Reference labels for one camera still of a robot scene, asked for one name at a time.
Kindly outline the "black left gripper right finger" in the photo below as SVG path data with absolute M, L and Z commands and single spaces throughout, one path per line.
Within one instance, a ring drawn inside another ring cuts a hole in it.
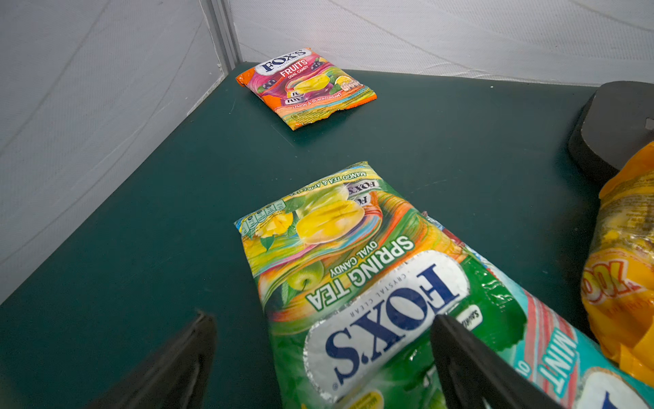
M 449 315 L 434 318 L 430 342 L 448 408 L 560 407 Z

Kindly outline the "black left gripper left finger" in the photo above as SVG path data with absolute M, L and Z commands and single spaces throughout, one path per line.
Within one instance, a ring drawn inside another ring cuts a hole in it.
M 216 320 L 199 313 L 88 408 L 200 408 L 216 352 Z

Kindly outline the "green Fox's Spring Tea bag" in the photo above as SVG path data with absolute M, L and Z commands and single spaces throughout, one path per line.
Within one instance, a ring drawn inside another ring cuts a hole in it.
M 285 408 L 444 403 L 438 315 L 501 356 L 526 314 L 509 288 L 366 162 L 239 219 Z

